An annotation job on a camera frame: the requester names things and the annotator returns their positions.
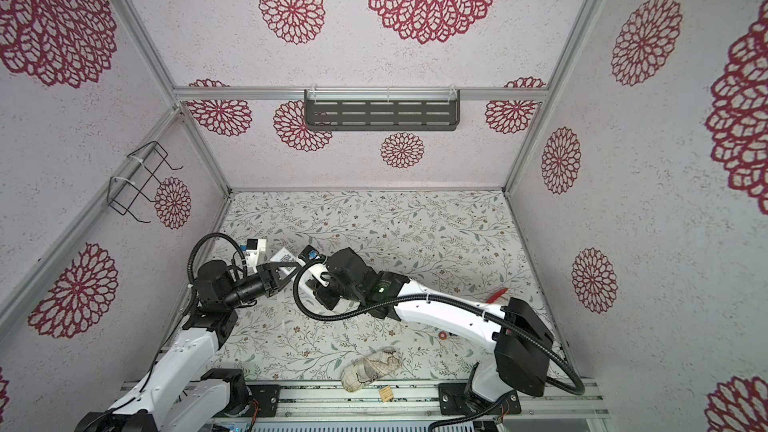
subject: white zip tie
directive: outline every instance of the white zip tie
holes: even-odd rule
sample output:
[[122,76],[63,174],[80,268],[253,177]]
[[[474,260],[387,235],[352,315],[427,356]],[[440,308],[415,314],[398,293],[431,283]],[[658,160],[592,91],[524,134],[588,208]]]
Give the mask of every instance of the white zip tie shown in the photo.
[[127,178],[125,178],[125,177],[112,177],[112,178],[113,178],[113,179],[115,179],[115,180],[118,180],[118,179],[120,179],[120,180],[125,180],[126,182],[128,182],[128,183],[129,183],[129,184],[131,184],[132,186],[136,187],[136,182],[134,182],[134,181],[132,181],[132,180],[128,180],[128,179],[127,179]]
[[446,103],[451,103],[451,98],[456,97],[457,95],[456,88],[451,86],[451,89],[448,91],[448,101]]

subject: aluminum rail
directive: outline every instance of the aluminum rail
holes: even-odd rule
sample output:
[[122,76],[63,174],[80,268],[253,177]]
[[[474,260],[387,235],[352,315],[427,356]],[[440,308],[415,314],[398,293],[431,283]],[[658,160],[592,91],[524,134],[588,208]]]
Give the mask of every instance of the aluminum rail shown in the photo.
[[317,101],[354,102],[356,100],[397,100],[446,102],[462,100],[533,100],[545,101],[547,89],[511,89],[507,87],[175,87],[177,100],[304,100],[304,90]]

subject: white textured wall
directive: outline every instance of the white textured wall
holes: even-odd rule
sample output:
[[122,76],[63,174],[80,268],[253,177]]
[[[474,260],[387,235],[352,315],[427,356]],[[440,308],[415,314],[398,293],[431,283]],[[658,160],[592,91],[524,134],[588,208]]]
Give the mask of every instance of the white textured wall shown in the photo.
[[[759,196],[768,168],[768,3],[762,24],[753,25],[765,0],[675,0],[682,21],[674,48],[657,41],[649,49],[664,50],[665,64],[640,82],[638,74],[619,73],[624,85],[611,66],[614,44],[646,1],[606,3],[514,190],[514,212],[559,329],[582,372],[600,383],[619,430],[763,430],[768,215]],[[675,35],[676,21],[662,23],[656,30],[667,32],[657,40]],[[731,70],[733,94],[716,108],[710,88],[750,27],[754,34],[734,52],[751,55],[737,54],[743,63]],[[740,99],[750,94],[753,101]],[[730,109],[717,133],[705,125],[716,109]],[[746,127],[733,126],[739,123]],[[580,167],[575,180],[546,182],[544,147],[563,127],[580,151],[570,138],[555,148],[570,144],[564,163],[571,172],[577,160]],[[710,158],[718,133],[730,134],[718,136],[725,148],[747,144],[734,162]],[[731,183],[746,190],[729,187],[724,166],[738,170],[737,163],[758,178],[752,187],[738,177]],[[582,257],[602,255],[612,272],[601,262],[596,286],[585,293],[574,276],[579,288],[588,282],[582,271],[596,267],[578,256],[592,248],[600,254]]]
[[115,42],[79,88],[0,66],[0,301],[168,108],[120,26]]
[[[382,144],[395,132],[333,132],[330,138],[300,139],[291,142],[296,147],[289,146],[274,127],[283,103],[248,102],[252,122],[238,136],[203,130],[232,187],[498,188],[524,139],[524,132],[491,130],[485,123],[486,102],[462,102],[462,121],[454,132],[408,132],[420,146],[403,158],[422,154],[413,164],[396,162],[401,168],[382,158]],[[322,147],[311,150],[315,144]]]
[[[114,261],[116,275],[78,274],[85,279],[69,281],[87,285],[88,278],[98,279],[93,295],[80,294],[78,312],[82,314],[84,308],[101,304],[96,302],[96,296],[106,298],[108,310],[98,309],[95,315],[100,319],[95,323],[84,315],[73,316],[79,326],[75,329],[59,328],[60,318],[51,321],[53,328],[42,327],[47,317],[37,320],[33,312],[6,339],[0,350],[2,380],[7,381],[6,401],[0,409],[4,430],[45,430],[52,424],[56,430],[73,430],[87,412],[106,410],[117,398],[123,381],[137,380],[149,368],[174,302],[186,283],[189,250],[200,236],[208,233],[221,204],[218,188],[179,123],[166,132],[161,143],[168,151],[171,165],[184,168],[171,171],[162,166],[158,177],[175,177],[186,185],[190,199],[188,219],[180,227],[169,228],[159,219],[153,205],[142,199],[137,200],[131,211],[142,220],[151,221],[149,224],[112,211],[101,219],[84,240],[83,249],[88,243],[107,251]],[[145,177],[137,174],[141,182]],[[154,198],[157,188],[156,182],[150,182],[147,195]],[[129,188],[121,197],[132,197]]]
[[[304,43],[270,30],[260,7],[271,0],[133,1],[179,84],[503,86],[550,76],[582,0],[493,0],[465,34],[424,45],[382,26],[369,0],[312,2],[322,25],[302,20],[304,31],[288,36]],[[480,15],[456,4],[460,17]]]

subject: red wire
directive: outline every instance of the red wire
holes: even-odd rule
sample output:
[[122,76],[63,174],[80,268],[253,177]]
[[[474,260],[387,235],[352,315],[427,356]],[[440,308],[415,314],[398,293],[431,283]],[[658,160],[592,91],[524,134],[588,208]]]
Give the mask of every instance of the red wire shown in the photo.
[[254,424],[256,423],[256,415],[259,413],[259,409],[261,406],[259,405],[259,401],[256,399],[251,399],[251,403],[254,405],[254,418],[250,420],[250,429],[254,428]]

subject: black cable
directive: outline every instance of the black cable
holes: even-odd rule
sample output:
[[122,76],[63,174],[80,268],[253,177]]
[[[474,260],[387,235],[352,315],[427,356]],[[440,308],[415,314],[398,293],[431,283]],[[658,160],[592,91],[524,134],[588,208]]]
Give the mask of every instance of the black cable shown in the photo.
[[115,412],[117,409],[120,409],[120,408],[123,408],[123,407],[125,407],[126,405],[130,404],[130,403],[131,403],[131,402],[133,402],[134,400],[136,400],[136,397],[132,397],[132,398],[130,398],[130,400],[129,400],[128,402],[126,402],[125,404],[119,405],[119,406],[117,406],[116,408],[113,408],[113,409],[107,409],[107,411],[106,411],[106,412],[104,412],[102,415],[100,415],[100,416],[98,416],[97,418],[95,418],[95,419],[91,420],[90,422],[88,422],[88,425],[86,425],[85,427],[83,427],[83,432],[88,432],[88,428],[89,428],[89,427],[91,427],[91,425],[93,425],[93,424],[95,424],[96,422],[98,422],[99,420],[101,420],[101,419],[103,419],[103,418],[107,417],[107,416],[108,416],[108,415],[110,415],[112,412]]
[[509,398],[509,395],[510,395],[510,392],[504,392],[504,394],[502,394],[500,398],[496,399],[496,401],[493,404],[487,406],[483,410],[480,410],[476,414],[465,415],[465,416],[454,418],[454,419],[436,420],[435,422],[432,422],[429,425],[429,427],[427,427],[427,432],[432,432],[437,427],[445,427],[447,425],[461,424],[462,422],[469,422],[470,420],[479,419],[484,415],[488,415],[491,413],[491,410],[494,410],[494,408],[500,406],[502,402],[506,401]]
[[243,253],[242,249],[240,249],[240,246],[237,245],[235,239],[227,234],[222,234],[221,232],[212,232],[210,234],[204,235],[199,241],[197,241],[197,244],[192,247],[192,252],[190,253],[189,259],[187,260],[187,280],[189,280],[189,283],[192,284],[193,287],[190,294],[190,301],[187,304],[187,307],[184,309],[184,312],[181,314],[182,317],[192,312],[192,309],[197,304],[197,291],[194,288],[194,259],[197,256],[197,252],[200,250],[200,247],[202,247],[203,244],[212,238],[223,238],[232,244],[235,247],[237,253],[240,255],[240,260],[243,261],[243,270],[248,270],[248,266],[245,262],[245,254]]
[[[466,312],[472,312],[475,315],[478,315],[480,317],[483,317],[483,311],[481,308],[475,307],[474,305],[467,304],[465,302],[459,301],[454,299],[453,297],[446,297],[445,295],[427,295],[427,294],[410,294],[410,295],[403,295],[402,297],[394,297],[387,299],[383,302],[378,302],[376,304],[370,304],[365,307],[358,308],[355,311],[351,312],[344,312],[343,314],[334,314],[334,315],[321,315],[316,314],[306,308],[306,306],[302,303],[301,298],[299,297],[299,281],[301,280],[302,275],[315,264],[322,264],[325,261],[325,257],[320,256],[315,260],[309,261],[307,264],[304,264],[304,266],[299,270],[299,272],[296,274],[296,278],[293,279],[293,300],[296,302],[296,306],[301,310],[304,315],[306,315],[309,318],[313,318],[316,321],[321,322],[335,322],[335,321],[343,321],[347,320],[348,318],[356,317],[361,314],[366,314],[372,310],[389,307],[390,305],[397,305],[402,302],[410,302],[410,301],[426,301],[427,299],[429,301],[435,301],[435,302],[441,302],[443,304],[452,305],[456,308],[460,308],[461,310],[464,310]],[[548,348],[546,345],[544,345],[541,341],[539,341],[535,336],[530,334],[527,331],[524,331],[517,325],[513,324],[512,322],[505,321],[503,318],[497,317],[494,314],[486,314],[485,317],[483,317],[485,320],[493,322],[496,325],[500,325],[503,328],[513,332],[515,335],[523,339],[524,341],[529,342],[531,345],[536,347],[537,349],[541,350],[544,355],[546,355],[552,362],[554,362],[560,369],[562,369],[563,372],[566,373],[569,379],[573,381],[573,385],[566,384],[565,382],[561,382],[560,380],[552,377],[547,377],[547,384],[550,384],[558,389],[565,390],[566,392],[573,394],[573,395],[583,395],[584,394],[584,382],[581,381],[581,378],[576,374],[576,371],[573,370],[573,368],[560,358],[559,355],[557,355],[555,352],[553,352],[550,348]]]
[[160,342],[160,346],[158,347],[158,351],[154,353],[154,358],[152,359],[152,365],[149,366],[149,373],[147,374],[147,379],[144,382],[144,385],[141,386],[141,389],[139,389],[139,393],[140,394],[142,392],[144,392],[144,389],[147,388],[147,384],[149,383],[149,379],[152,378],[152,371],[154,370],[154,365],[158,361],[158,356],[160,355],[160,352],[163,350],[163,346],[165,345],[166,342],[168,342],[170,340],[171,337],[174,336],[174,334],[176,333],[176,329],[179,328],[179,325],[181,325],[181,321],[183,321],[183,320],[184,320],[184,315],[181,316],[181,318],[176,323],[174,328],[172,328],[170,330],[170,334],[168,335],[168,337],[166,337],[165,340]]

